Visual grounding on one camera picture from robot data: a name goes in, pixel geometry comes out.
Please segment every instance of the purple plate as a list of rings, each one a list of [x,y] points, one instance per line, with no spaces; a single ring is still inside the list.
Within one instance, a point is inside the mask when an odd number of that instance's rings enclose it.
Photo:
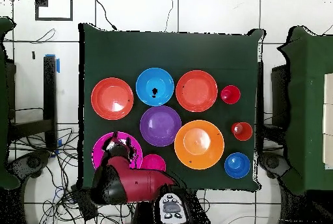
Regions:
[[[155,147],[172,144],[180,128],[180,116],[171,107],[165,105],[149,108],[140,121],[141,135]]]

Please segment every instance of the small red bowl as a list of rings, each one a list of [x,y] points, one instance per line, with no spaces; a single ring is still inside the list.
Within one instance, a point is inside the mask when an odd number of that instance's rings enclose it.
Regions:
[[[235,85],[228,85],[221,90],[220,97],[226,104],[235,104],[241,97],[241,91]]]
[[[252,127],[247,122],[235,122],[232,125],[232,133],[236,139],[247,141],[252,137]]]

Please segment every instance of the black stand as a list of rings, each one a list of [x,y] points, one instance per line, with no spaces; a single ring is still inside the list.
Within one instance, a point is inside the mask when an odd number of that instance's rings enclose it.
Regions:
[[[15,117],[15,81],[16,65],[7,61],[7,85],[9,95],[9,119]],[[11,141],[33,134],[45,132],[46,147],[50,150],[57,148],[57,85],[56,85],[55,57],[44,57],[44,112],[43,120],[11,123],[9,138]]]

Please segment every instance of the white tile wall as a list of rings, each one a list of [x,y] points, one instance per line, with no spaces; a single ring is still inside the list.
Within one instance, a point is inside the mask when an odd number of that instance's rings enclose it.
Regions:
[[[180,0],[180,31],[247,34],[259,27],[259,0]]]
[[[12,0],[0,0],[0,17],[12,18]],[[6,39],[12,40],[12,31],[5,35]]]
[[[98,1],[105,7],[109,21],[121,31],[164,31],[169,10],[172,8],[172,0]],[[173,1],[174,7],[168,19],[167,32],[179,30],[191,33],[246,34],[258,27],[266,30],[263,62],[267,113],[272,111],[271,69],[286,63],[277,47],[286,41],[289,29],[294,25],[305,25],[313,32],[322,34],[333,24],[332,0],[179,0],[178,26],[178,0]],[[68,9],[68,0],[49,0],[48,8],[40,8],[40,16],[66,17]],[[13,17],[11,0],[0,0],[0,16]],[[43,57],[47,53],[53,53],[60,58],[60,73],[57,73],[58,122],[73,123],[70,126],[77,131],[75,123],[77,123],[79,44],[59,41],[78,41],[77,24],[80,22],[95,24],[95,21],[97,27],[101,29],[112,29],[105,19],[102,7],[95,0],[73,0],[73,21],[35,21],[34,0],[14,0],[14,22],[17,24],[14,29],[14,51],[11,42],[5,42],[4,46],[8,57],[14,56],[17,66],[17,109],[42,107]],[[50,40],[55,41],[53,43],[22,42],[36,40],[50,29],[56,30],[55,36]],[[12,33],[7,34],[6,38],[11,40]],[[35,52],[35,60],[32,58],[32,51]],[[41,116],[41,111],[17,112],[17,122],[40,119]],[[269,142],[265,142],[265,146],[270,146]],[[16,152],[16,155],[20,156],[27,151]],[[14,152],[11,151],[10,159],[14,159],[14,156]],[[54,182],[60,185],[60,169],[56,158],[50,158],[49,168],[53,172]],[[73,184],[77,178],[77,168],[68,165],[66,171],[70,183]],[[262,189],[256,194],[246,191],[207,190],[206,199],[209,202],[227,203],[211,204],[207,214],[212,224],[254,224],[255,204],[251,203],[255,202],[255,198],[257,203],[280,203],[280,188],[277,181],[269,179],[261,167],[258,167],[258,181]],[[28,181],[25,202],[42,203],[46,199],[53,200],[54,194],[51,175],[47,169],[44,169],[42,176]],[[203,191],[198,192],[198,197],[203,197]],[[278,218],[280,205],[257,204],[256,208],[258,216],[256,224],[277,223],[275,219],[259,217]],[[103,207],[101,211],[106,214],[118,212],[114,207]],[[26,213],[29,224],[38,224],[43,215],[42,205],[26,204]],[[73,224],[73,222],[59,222],[59,224]],[[114,223],[104,219],[102,224]]]
[[[65,11],[69,9],[68,2],[54,2],[49,0],[50,5],[55,5],[55,10]],[[14,29],[15,40],[35,41],[45,35],[50,29],[55,29],[52,41],[79,41],[77,24],[81,22],[94,23],[95,0],[73,0],[73,21],[35,21],[34,0],[14,0]]]
[[[264,42],[284,43],[289,29],[305,25],[318,35],[333,24],[333,0],[261,0],[261,28]]]
[[[119,31],[164,31],[172,0],[98,0],[107,12],[107,19]],[[97,27],[112,31],[97,3]],[[177,31],[177,0],[170,12],[167,32]]]

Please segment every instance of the blue plate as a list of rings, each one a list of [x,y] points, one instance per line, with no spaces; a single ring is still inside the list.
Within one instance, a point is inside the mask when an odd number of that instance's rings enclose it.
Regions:
[[[250,171],[250,160],[240,152],[230,154],[224,162],[224,169],[232,178],[243,178]]]
[[[149,68],[138,77],[135,88],[145,104],[159,106],[170,100],[174,93],[174,81],[167,71]]]

